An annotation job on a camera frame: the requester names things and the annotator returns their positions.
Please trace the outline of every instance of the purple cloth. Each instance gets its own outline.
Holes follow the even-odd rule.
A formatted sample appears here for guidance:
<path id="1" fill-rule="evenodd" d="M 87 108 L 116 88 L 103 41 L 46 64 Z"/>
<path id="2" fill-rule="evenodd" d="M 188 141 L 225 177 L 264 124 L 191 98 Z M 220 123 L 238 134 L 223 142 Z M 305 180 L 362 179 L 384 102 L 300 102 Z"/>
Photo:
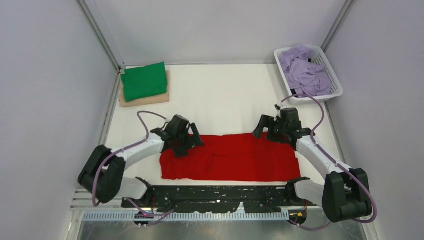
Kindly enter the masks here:
<path id="1" fill-rule="evenodd" d="M 331 81 L 324 71 L 326 66 L 308 62 L 314 55 L 314 51 L 309 47 L 297 45 L 283 52 L 278 60 L 288 86 L 297 94 L 313 97 L 330 95 Z"/>

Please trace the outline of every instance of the folded beige towel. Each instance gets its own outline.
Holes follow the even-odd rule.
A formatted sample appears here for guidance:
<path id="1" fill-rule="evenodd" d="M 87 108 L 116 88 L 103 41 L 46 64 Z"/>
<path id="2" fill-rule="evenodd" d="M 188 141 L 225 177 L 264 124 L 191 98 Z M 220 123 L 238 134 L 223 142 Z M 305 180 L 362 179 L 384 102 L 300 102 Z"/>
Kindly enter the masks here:
<path id="1" fill-rule="evenodd" d="M 143 106 L 143 105 L 149 105 L 149 104 L 160 104 L 160 103 L 167 103 L 170 101 L 170 71 L 166 71 L 166 78 L 168 80 L 168 87 L 166 90 L 166 93 L 159 94 L 156 96 L 148 96 L 139 98 L 132 101 L 125 101 L 124 97 L 124 85 L 121 84 L 120 92 L 119 92 L 119 105 L 123 108 L 126 107 L 135 107 L 135 106 Z"/>

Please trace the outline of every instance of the white plastic basket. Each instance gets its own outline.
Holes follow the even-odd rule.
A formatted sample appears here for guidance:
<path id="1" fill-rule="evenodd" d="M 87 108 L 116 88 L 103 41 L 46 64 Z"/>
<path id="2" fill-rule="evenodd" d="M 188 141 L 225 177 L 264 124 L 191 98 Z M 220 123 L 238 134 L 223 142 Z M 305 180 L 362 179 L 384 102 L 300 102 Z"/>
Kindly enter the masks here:
<path id="1" fill-rule="evenodd" d="M 323 95 L 323 96 L 315 96 L 314 98 L 317 99 L 319 102 L 325 102 L 329 99 L 332 99 L 334 97 L 338 97 L 341 96 L 343 94 L 343 87 L 340 84 L 339 79 L 336 76 L 336 73 L 334 72 L 333 68 L 330 65 L 329 60 L 327 59 L 324 51 L 319 47 L 319 46 L 311 46 L 308 45 L 309 48 L 311 48 L 314 52 L 315 55 L 312 57 L 312 62 L 318 65 L 325 65 L 325 73 L 327 74 L 328 78 L 330 78 L 331 81 L 331 94 L 330 95 Z M 288 51 L 289 49 L 291 49 L 291 47 L 285 47 L 285 48 L 280 48 L 275 50 L 274 52 L 274 56 L 275 56 L 275 60 L 277 61 L 277 65 L 279 68 L 279 71 L 281 73 L 284 85 L 285 85 L 285 90 L 287 92 L 287 96 L 292 95 L 292 91 L 290 90 L 289 84 L 287 83 L 287 79 L 286 76 L 284 75 L 283 69 L 281 68 L 281 64 L 280 64 L 280 60 L 279 60 L 279 56 L 283 53 Z M 308 104 L 308 103 L 312 103 L 313 100 L 307 97 L 302 97 L 302 98 L 298 98 L 298 97 L 292 97 L 289 99 L 290 104 L 292 105 L 300 105 L 300 104 Z"/>

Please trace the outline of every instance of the folded green towel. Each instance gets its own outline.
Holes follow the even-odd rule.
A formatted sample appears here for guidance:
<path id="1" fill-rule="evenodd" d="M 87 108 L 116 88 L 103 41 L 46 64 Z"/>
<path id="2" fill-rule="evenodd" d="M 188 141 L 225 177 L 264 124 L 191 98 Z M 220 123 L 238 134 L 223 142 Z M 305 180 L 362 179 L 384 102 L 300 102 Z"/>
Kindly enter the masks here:
<path id="1" fill-rule="evenodd" d="M 167 92 L 165 63 L 125 69 L 121 76 L 125 101 L 156 96 Z"/>

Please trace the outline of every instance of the red towel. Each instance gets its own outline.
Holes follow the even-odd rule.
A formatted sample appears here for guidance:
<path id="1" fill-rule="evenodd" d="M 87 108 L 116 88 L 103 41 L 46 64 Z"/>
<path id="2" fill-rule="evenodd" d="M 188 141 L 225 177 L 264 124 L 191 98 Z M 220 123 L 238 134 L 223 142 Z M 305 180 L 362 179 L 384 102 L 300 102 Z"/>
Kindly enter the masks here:
<path id="1" fill-rule="evenodd" d="M 301 172 L 289 144 L 258 139 L 251 133 L 202 135 L 204 146 L 175 157 L 172 150 L 160 156 L 163 179 L 211 181 L 287 182 Z"/>

